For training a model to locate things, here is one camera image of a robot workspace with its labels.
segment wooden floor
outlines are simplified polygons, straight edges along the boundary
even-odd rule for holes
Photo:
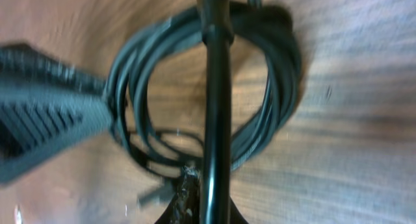
[[[250,223],[416,223],[416,0],[265,0],[291,9],[305,92],[267,149],[236,171]],[[106,77],[141,27],[195,0],[0,0],[0,42],[25,40]],[[263,55],[232,47],[233,128],[258,108]],[[205,49],[169,58],[149,89],[156,126],[203,132]],[[108,133],[0,189],[0,222],[153,223],[165,204],[125,216],[159,185]]]

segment cable coil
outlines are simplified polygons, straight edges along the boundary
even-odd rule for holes
[[[232,27],[236,35],[262,49],[268,76],[261,107],[232,136],[231,170],[264,149],[274,133],[288,120],[297,99],[301,70],[300,52],[292,34],[290,14],[280,6],[260,8],[259,0],[249,0],[249,3],[251,5],[230,2]],[[181,168],[189,161],[200,165],[202,158],[183,153],[162,140],[163,134],[176,134],[176,130],[157,131],[153,128],[148,111],[148,81],[158,61],[198,45],[202,42],[201,34],[196,7],[137,32],[118,53],[107,82],[106,95],[116,116],[115,137],[138,164],[165,178],[169,176],[149,168],[148,162]],[[127,87],[134,110],[136,133],[148,147],[147,153],[130,142],[131,133],[125,120]],[[203,141],[195,134],[181,134],[194,138],[203,147]],[[149,136],[177,153],[179,158],[173,160],[156,152]]]

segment power cord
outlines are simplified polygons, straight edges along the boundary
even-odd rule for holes
[[[231,143],[231,170],[237,169],[247,159],[261,152],[274,133],[292,114],[300,79],[300,52],[292,34],[290,14],[280,6],[261,6],[261,0],[248,0],[248,4],[230,2],[231,23],[234,33],[263,50],[268,76],[265,96],[259,110],[233,136]],[[134,34],[122,47],[111,67],[106,86],[116,116],[114,137],[131,157],[147,171],[166,179],[176,179],[149,167],[155,162],[182,168],[202,158],[177,150],[162,139],[164,134],[181,134],[195,139],[202,147],[203,141],[191,132],[154,129],[148,111],[148,81],[156,64],[202,42],[201,21],[194,6],[165,22],[156,23]],[[136,131],[127,129],[125,120],[126,91],[129,88],[134,110]],[[148,147],[145,152],[130,141],[138,134]],[[173,160],[158,153],[150,144],[153,137],[160,144],[177,153]]]

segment wooden surface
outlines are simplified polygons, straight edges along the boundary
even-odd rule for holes
[[[265,0],[287,5],[305,92],[267,149],[233,174],[250,223],[416,223],[416,0]],[[195,0],[0,0],[0,42],[27,40],[106,77],[139,28]],[[262,54],[232,47],[233,128],[258,108]],[[156,126],[203,132],[205,49],[169,58],[149,89]],[[166,205],[125,217],[159,184],[109,134],[80,143],[0,190],[0,221],[153,223]]]

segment black rod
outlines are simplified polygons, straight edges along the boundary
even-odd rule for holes
[[[229,44],[223,34],[207,37],[207,110],[200,223],[228,223],[231,142]]]
[[[207,103],[200,223],[229,223],[231,69],[229,0],[198,0],[207,47]]]

